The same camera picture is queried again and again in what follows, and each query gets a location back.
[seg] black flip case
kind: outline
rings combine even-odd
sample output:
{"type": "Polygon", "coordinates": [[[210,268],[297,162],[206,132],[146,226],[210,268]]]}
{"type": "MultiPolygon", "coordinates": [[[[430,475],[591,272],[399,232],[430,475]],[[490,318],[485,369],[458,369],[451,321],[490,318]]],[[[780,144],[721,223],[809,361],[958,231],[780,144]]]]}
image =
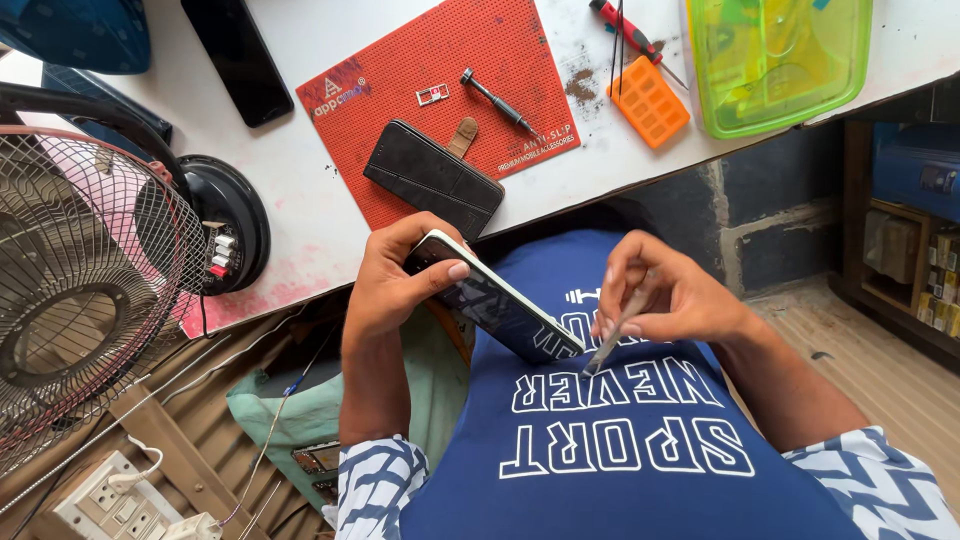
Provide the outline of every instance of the black flip case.
{"type": "Polygon", "coordinates": [[[402,120],[387,123],[363,175],[435,213],[466,241],[480,236],[503,200],[503,186],[402,120]]]}

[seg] fan grille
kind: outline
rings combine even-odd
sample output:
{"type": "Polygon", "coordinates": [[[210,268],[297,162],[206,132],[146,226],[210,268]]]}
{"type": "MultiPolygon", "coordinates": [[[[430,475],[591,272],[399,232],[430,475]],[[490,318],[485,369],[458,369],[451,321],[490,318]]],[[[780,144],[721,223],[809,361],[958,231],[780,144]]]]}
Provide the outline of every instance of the fan grille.
{"type": "Polygon", "coordinates": [[[0,134],[0,477],[146,373],[200,292],[204,247],[141,160],[68,133],[0,134]]]}

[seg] red and black screwdriver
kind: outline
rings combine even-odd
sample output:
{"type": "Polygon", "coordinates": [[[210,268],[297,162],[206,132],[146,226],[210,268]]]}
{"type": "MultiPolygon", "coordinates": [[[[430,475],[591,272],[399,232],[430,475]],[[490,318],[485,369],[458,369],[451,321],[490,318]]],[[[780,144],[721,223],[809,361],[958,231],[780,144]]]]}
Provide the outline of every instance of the red and black screwdriver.
{"type": "MultiPolygon", "coordinates": [[[[604,18],[607,22],[611,23],[614,28],[617,25],[617,15],[616,8],[608,2],[607,0],[591,0],[590,7],[600,13],[600,16],[604,18]]],[[[643,56],[647,57],[653,65],[660,65],[670,77],[673,77],[673,80],[677,82],[678,85],[683,86],[685,90],[689,90],[686,87],[683,81],[681,81],[673,71],[670,71],[670,68],[663,63],[663,55],[654,48],[653,43],[647,39],[639,28],[632,22],[627,19],[623,20],[623,36],[630,43],[630,46],[635,48],[643,56]]]]}

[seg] forearm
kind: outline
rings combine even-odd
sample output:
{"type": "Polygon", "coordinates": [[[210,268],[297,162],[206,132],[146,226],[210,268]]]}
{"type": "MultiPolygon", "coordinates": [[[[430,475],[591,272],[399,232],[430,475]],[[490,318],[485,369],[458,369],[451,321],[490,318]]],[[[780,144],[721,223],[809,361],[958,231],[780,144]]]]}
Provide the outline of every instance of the forearm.
{"type": "Polygon", "coordinates": [[[760,432],[779,452],[870,425],[853,402],[759,317],[749,318],[742,331],[714,344],[713,350],[760,432]]]}
{"type": "Polygon", "coordinates": [[[344,330],[343,446],[388,438],[410,430],[410,388],[403,368],[399,330],[361,337],[344,330]]]}

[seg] wooden floor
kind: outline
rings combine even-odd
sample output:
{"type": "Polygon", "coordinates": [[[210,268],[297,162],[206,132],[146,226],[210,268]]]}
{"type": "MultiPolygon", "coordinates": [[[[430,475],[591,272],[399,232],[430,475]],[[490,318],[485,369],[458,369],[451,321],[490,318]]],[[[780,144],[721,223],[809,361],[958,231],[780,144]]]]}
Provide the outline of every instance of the wooden floor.
{"type": "Polygon", "coordinates": [[[826,280],[748,304],[883,426],[895,447],[929,465],[960,515],[960,377],[838,299],[826,280]],[[815,353],[828,356],[814,360],[815,353]]]}

